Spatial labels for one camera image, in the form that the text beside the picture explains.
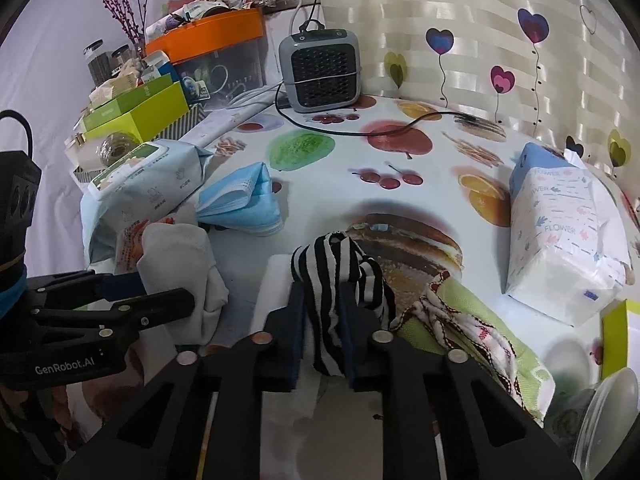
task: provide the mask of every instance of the yellow heart decoration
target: yellow heart decoration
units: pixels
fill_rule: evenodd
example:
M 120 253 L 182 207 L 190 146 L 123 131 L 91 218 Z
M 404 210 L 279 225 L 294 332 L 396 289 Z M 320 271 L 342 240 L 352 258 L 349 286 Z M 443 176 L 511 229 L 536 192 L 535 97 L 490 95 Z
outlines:
M 393 79 L 396 86 L 400 88 L 409 72 L 404 56 L 402 54 L 396 54 L 395 52 L 387 52 L 384 63 L 386 74 Z
M 609 157 L 614 168 L 619 168 L 631 159 L 631 144 L 620 136 L 619 131 L 613 129 L 607 142 Z

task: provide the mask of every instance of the silver screw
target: silver screw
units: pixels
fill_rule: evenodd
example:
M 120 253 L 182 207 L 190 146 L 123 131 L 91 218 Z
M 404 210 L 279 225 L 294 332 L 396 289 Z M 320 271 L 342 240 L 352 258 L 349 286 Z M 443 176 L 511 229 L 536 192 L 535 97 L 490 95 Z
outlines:
M 251 341 L 257 345 L 266 345 L 273 340 L 273 336 L 269 332 L 256 332 L 251 336 Z
M 450 350 L 447 354 L 447 357 L 449 357 L 449 361 L 458 364 L 464 363 L 467 359 L 469 359 L 469 356 L 466 354 L 466 352 L 464 350 L 460 350 L 459 348 Z
M 376 343 L 391 343 L 394 340 L 394 335 L 387 330 L 376 330 L 371 337 Z
M 196 352 L 187 350 L 185 352 L 180 352 L 175 360 L 178 361 L 178 364 L 182 366 L 192 365 L 198 360 L 198 354 L 196 354 Z

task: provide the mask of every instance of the white curtain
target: white curtain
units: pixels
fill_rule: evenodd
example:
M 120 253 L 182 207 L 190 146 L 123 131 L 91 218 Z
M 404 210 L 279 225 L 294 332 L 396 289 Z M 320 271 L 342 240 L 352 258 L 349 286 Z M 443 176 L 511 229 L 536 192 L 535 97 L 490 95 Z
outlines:
M 322 7 L 328 27 L 357 35 L 365 92 L 448 104 L 559 149 L 569 143 L 612 168 L 632 203 L 640 197 L 640 52 L 608 0 Z

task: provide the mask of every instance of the white wall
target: white wall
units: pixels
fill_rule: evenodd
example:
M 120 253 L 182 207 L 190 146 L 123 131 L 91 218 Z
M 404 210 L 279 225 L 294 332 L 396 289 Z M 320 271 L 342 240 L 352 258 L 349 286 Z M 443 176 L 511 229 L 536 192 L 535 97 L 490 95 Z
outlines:
M 135 0 L 132 6 L 137 8 Z M 270 50 L 287 34 L 292 11 L 266 19 Z M 303 20 L 300 12 L 296 28 Z M 113 50 L 127 37 L 100 0 L 31 0 L 0 47 L 0 109 L 12 108 L 30 122 L 34 161 L 42 180 L 27 236 L 31 276 L 84 268 L 80 191 L 68 175 L 63 141 L 88 103 L 93 88 L 82 51 L 97 39 Z M 280 80 L 270 52 L 267 82 Z M 22 128 L 0 121 L 0 150 L 26 146 Z

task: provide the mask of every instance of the blue face mask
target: blue face mask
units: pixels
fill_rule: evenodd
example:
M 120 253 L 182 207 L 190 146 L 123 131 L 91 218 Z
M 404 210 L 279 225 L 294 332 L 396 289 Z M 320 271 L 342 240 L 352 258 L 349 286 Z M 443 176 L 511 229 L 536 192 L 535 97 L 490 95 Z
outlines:
M 274 234 L 283 226 L 280 205 L 263 162 L 235 170 L 204 187 L 196 213 L 199 222 L 258 236 Z
M 9 312 L 12 306 L 18 303 L 22 293 L 27 288 L 27 267 L 24 267 L 22 276 L 10 288 L 0 292 L 0 319 Z

